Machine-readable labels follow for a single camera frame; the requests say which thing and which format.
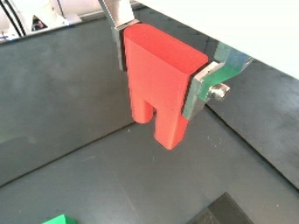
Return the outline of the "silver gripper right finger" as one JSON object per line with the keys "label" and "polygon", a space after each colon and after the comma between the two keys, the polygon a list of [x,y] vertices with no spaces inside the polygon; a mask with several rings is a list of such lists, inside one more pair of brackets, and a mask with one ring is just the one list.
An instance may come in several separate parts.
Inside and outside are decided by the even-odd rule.
{"label": "silver gripper right finger", "polygon": [[218,44],[214,61],[193,76],[191,85],[182,109],[183,117],[190,121],[202,111],[207,101],[222,101],[230,87],[225,81],[239,75],[254,58],[225,43]]}

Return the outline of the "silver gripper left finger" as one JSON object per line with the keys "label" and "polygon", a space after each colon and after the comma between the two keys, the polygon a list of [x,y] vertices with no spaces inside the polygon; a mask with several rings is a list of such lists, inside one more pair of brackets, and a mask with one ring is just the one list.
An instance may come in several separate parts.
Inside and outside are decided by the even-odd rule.
{"label": "silver gripper left finger", "polygon": [[139,21],[135,18],[130,0],[98,0],[111,25],[114,40],[117,42],[119,68],[127,70],[125,47],[125,29]]}

